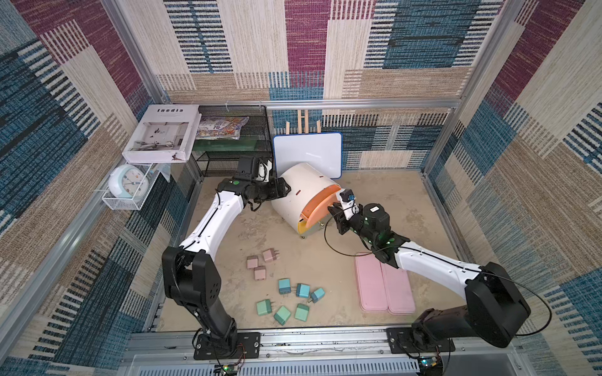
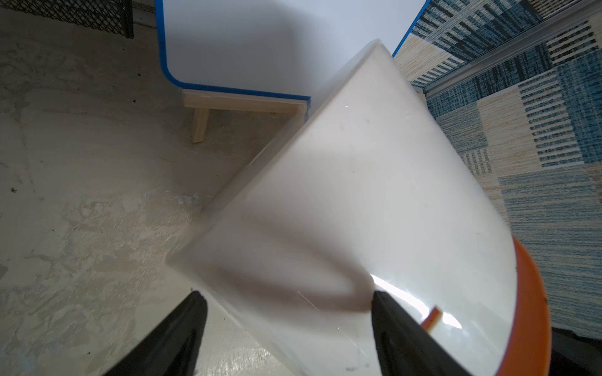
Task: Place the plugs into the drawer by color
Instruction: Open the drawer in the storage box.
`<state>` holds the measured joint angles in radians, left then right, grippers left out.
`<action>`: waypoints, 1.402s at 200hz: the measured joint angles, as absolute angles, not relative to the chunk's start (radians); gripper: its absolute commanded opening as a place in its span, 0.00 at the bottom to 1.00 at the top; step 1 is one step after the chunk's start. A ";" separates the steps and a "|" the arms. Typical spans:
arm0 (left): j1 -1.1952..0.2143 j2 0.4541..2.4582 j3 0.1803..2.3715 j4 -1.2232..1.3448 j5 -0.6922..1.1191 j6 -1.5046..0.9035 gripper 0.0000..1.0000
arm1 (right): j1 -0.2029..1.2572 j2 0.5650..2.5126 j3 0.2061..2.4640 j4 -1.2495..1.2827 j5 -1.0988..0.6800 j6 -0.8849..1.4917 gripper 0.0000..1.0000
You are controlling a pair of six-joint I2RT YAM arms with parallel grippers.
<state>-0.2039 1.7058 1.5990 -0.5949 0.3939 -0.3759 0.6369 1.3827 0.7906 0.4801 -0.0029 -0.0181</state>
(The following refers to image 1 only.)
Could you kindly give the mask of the yellow drawer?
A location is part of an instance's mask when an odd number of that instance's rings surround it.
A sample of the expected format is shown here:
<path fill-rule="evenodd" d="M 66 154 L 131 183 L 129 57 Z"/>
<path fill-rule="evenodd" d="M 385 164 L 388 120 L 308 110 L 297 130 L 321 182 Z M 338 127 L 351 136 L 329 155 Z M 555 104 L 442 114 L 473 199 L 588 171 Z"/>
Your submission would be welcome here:
<path fill-rule="evenodd" d="M 308 237 L 308 236 L 312 235 L 313 233 L 317 233 L 317 232 L 323 230 L 324 226 L 325 226 L 324 220 L 320 220 L 320 221 L 314 223 L 312 226 L 310 226 L 305 219 L 301 219 L 297 224 L 297 232 L 298 232 L 299 236 L 304 238 L 304 237 Z"/>

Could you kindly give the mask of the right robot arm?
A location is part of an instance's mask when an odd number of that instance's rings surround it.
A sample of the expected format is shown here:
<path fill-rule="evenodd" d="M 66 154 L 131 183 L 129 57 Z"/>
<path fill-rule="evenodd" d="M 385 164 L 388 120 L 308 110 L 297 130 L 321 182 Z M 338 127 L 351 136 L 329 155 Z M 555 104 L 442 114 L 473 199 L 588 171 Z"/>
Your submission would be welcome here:
<path fill-rule="evenodd" d="M 480 338 L 507 347 L 531 315 L 531 308 L 506 270 L 496 263 L 479 266 L 428 250 L 395 233 L 390 216 L 379 204 L 329 206 L 340 234 L 357 235 L 382 265 L 402 269 L 443 286 L 463 304 L 425 310 L 413 323 L 410 337 L 425 350 L 453 338 Z"/>

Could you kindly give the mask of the white round drawer cabinet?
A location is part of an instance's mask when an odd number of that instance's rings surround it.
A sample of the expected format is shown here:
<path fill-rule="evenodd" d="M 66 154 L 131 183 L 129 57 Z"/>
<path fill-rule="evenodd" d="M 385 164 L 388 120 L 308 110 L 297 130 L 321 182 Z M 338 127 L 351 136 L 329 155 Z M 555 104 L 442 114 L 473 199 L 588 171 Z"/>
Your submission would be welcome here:
<path fill-rule="evenodd" d="M 307 163 L 299 163 L 282 177 L 291 187 L 286 197 L 272 201 L 272 207 L 297 232 L 300 214 L 306 204 L 327 186 L 337 184 Z"/>

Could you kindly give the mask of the orange drawer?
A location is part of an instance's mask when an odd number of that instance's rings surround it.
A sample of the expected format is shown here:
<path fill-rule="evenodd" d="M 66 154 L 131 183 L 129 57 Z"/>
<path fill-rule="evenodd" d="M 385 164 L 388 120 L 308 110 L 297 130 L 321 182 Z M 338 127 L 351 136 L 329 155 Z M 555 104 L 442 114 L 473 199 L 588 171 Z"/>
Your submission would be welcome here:
<path fill-rule="evenodd" d="M 310 226 L 322 220 L 329 214 L 329 205 L 338 202 L 336 194 L 340 191 L 341 186 L 332 184 L 317 193 L 302 210 L 301 219 L 305 219 Z"/>

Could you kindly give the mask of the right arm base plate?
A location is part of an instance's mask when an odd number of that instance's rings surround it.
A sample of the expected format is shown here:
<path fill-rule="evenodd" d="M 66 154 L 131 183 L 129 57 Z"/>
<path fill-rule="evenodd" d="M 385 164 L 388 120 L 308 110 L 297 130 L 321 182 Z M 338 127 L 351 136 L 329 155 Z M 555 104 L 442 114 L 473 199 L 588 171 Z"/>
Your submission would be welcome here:
<path fill-rule="evenodd" d="M 456 346 L 451 339 L 434 341 L 411 327 L 389 327 L 385 330 L 392 354 L 418 356 L 424 353 L 453 353 Z"/>

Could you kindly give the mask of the pink plug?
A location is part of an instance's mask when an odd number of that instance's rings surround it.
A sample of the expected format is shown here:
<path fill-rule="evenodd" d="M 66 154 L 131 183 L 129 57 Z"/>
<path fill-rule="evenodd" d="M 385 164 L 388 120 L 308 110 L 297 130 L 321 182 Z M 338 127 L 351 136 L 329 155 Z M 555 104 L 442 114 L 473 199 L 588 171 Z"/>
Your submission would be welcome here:
<path fill-rule="evenodd" d="M 267 268 L 265 266 L 257 266 L 257 268 L 253 269 L 253 277 L 256 281 L 266 280 Z"/>
<path fill-rule="evenodd" d="M 255 269 L 259 265 L 260 265 L 260 261 L 256 255 L 249 256 L 246 260 L 246 267 L 248 269 Z"/>
<path fill-rule="evenodd" d="M 269 248 L 262 252 L 263 260 L 265 263 L 272 263 L 279 257 L 279 252 L 274 248 Z"/>

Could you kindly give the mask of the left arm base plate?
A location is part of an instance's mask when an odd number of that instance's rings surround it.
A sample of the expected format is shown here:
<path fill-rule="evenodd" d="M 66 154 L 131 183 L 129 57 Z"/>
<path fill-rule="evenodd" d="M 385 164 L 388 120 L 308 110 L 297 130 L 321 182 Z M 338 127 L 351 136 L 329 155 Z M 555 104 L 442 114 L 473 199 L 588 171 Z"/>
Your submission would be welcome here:
<path fill-rule="evenodd" d="M 194 337 L 194 360 L 248 360 L 260 355 L 260 332 L 233 332 L 224 338 L 201 332 Z"/>

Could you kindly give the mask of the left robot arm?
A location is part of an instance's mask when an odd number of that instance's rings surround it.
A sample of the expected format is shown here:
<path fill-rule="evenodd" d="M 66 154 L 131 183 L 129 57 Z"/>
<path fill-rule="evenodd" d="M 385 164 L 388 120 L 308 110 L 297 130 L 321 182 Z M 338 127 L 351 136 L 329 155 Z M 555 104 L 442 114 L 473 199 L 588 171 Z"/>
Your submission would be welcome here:
<path fill-rule="evenodd" d="M 211 349 L 230 355 L 238 347 L 236 321 L 219 300 L 222 280 L 215 264 L 219 245 L 245 207 L 257 210 L 263 202 L 286 197 L 290 192 L 283 178 L 268 182 L 225 179 L 194 231 L 179 246 L 163 252 L 166 297 L 195 317 L 202 329 L 199 337 Z"/>

